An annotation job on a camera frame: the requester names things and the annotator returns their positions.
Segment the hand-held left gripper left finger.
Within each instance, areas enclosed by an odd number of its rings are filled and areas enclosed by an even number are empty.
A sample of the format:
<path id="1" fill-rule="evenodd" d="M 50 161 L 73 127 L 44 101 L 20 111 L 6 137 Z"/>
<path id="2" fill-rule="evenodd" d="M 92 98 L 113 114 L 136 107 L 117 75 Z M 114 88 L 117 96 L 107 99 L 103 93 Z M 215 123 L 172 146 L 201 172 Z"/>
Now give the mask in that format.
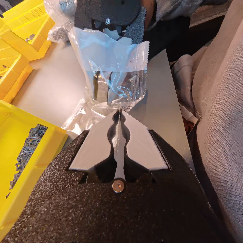
<path id="1" fill-rule="evenodd" d="M 119 115 L 119 110 L 113 111 L 93 125 L 89 131 L 82 133 L 87 135 L 68 169 L 85 172 L 87 183 L 109 183 L 115 177 L 117 162 L 114 158 L 112 139 L 116 135 Z"/>

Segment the pile of grey connector parts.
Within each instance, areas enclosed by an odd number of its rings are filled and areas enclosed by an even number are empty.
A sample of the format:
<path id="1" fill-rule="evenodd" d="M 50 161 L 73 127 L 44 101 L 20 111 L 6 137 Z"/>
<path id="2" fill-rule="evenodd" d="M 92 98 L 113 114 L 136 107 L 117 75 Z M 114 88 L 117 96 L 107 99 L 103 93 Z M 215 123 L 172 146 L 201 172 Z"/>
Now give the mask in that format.
<path id="1" fill-rule="evenodd" d="M 38 123 L 35 127 L 23 124 L 14 125 L 10 129 L 13 134 L 7 134 L 7 151 L 4 153 L 1 179 L 4 179 L 4 196 L 7 199 L 24 168 L 31 159 L 48 127 Z"/>

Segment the yellow bin with grey parts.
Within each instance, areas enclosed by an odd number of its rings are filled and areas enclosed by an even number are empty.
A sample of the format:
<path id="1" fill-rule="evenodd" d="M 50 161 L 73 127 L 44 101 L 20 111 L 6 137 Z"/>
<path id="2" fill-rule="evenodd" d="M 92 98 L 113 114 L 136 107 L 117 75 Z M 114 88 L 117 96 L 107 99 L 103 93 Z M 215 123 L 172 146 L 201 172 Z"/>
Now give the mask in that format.
<path id="1" fill-rule="evenodd" d="M 63 148 L 68 134 L 65 130 L 48 123 L 7 102 L 0 102 L 0 210 L 1 238 L 10 231 L 21 215 L 30 194 L 41 174 Z M 23 169 L 14 181 L 17 157 L 32 128 L 38 124 L 47 131 Z"/>

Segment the person's beige sweatshirt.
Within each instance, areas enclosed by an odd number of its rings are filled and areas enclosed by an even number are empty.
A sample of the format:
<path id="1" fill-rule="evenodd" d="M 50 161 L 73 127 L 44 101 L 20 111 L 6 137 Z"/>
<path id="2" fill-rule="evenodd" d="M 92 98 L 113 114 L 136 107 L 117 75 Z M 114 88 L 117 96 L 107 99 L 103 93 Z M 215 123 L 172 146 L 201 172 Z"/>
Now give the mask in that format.
<path id="1" fill-rule="evenodd" d="M 219 32 L 174 64 L 179 100 L 200 119 L 190 145 L 196 175 L 236 242 L 243 238 L 243 1 L 234 0 Z"/>

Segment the clear plastic bag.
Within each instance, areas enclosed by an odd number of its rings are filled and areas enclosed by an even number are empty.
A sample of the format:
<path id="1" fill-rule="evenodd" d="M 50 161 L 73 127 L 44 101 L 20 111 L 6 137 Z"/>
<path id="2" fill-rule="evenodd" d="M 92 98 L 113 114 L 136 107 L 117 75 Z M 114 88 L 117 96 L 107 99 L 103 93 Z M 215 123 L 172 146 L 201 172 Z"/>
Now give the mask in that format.
<path id="1" fill-rule="evenodd" d="M 69 40 L 68 33 L 74 26 L 77 0 L 44 0 L 47 14 L 55 22 L 47 40 L 55 43 Z"/>

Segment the large clear labelled bag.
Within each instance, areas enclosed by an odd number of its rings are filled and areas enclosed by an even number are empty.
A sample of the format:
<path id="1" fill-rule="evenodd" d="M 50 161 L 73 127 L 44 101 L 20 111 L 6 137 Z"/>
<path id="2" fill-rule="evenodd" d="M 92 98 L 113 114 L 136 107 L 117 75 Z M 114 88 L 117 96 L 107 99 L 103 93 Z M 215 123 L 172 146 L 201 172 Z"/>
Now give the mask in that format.
<path id="1" fill-rule="evenodd" d="M 81 134 L 113 111 L 129 112 L 146 93 L 149 42 L 131 44 L 127 37 L 113 39 L 109 35 L 90 29 L 73 27 L 68 34 L 70 43 L 85 76 L 85 96 L 81 98 L 72 114 L 61 126 L 62 129 Z M 139 76 L 139 87 L 135 101 L 97 102 L 91 98 L 91 74 L 93 71 L 135 72 Z"/>

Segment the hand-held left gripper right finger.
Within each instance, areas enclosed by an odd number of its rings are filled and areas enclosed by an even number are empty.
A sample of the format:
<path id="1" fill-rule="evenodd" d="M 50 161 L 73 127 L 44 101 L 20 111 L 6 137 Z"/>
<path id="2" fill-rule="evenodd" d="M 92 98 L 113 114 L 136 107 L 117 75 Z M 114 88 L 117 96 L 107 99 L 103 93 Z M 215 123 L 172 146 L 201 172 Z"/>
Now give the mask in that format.
<path id="1" fill-rule="evenodd" d="M 141 176 L 167 170 L 168 164 L 149 129 L 125 111 L 121 111 L 121 132 L 124 145 L 124 176 L 134 183 Z"/>

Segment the person's right forearm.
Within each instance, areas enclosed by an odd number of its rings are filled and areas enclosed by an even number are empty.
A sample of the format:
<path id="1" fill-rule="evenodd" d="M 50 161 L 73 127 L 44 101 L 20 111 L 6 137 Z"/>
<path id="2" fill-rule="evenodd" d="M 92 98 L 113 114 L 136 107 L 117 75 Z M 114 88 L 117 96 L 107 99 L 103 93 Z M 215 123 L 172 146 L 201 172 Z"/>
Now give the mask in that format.
<path id="1" fill-rule="evenodd" d="M 147 9 L 145 31 L 153 28 L 159 20 L 172 20 L 177 17 L 190 17 L 199 6 L 219 5 L 227 0 L 144 0 Z"/>

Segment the yellow divided bin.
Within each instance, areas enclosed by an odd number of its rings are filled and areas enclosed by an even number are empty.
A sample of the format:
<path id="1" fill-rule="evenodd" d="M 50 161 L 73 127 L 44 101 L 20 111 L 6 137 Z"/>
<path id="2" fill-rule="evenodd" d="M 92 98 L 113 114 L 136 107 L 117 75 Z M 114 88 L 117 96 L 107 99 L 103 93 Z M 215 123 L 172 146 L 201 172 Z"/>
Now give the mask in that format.
<path id="1" fill-rule="evenodd" d="M 0 31 L 0 99 L 11 103 L 33 68 L 45 56 L 54 21 L 44 1 L 25 0 L 2 14 Z"/>

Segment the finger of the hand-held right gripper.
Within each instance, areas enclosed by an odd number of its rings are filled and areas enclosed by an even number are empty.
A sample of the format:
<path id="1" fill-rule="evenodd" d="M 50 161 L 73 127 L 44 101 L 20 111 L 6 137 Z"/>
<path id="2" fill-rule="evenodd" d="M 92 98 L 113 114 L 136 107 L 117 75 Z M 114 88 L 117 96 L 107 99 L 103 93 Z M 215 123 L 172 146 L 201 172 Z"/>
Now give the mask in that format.
<path id="1" fill-rule="evenodd" d="M 110 72 L 93 71 L 91 74 L 91 98 L 97 102 L 108 102 L 108 91 L 110 89 Z"/>
<path id="2" fill-rule="evenodd" d="M 109 79 L 109 102 L 135 101 L 139 76 L 135 72 L 112 72 Z"/>

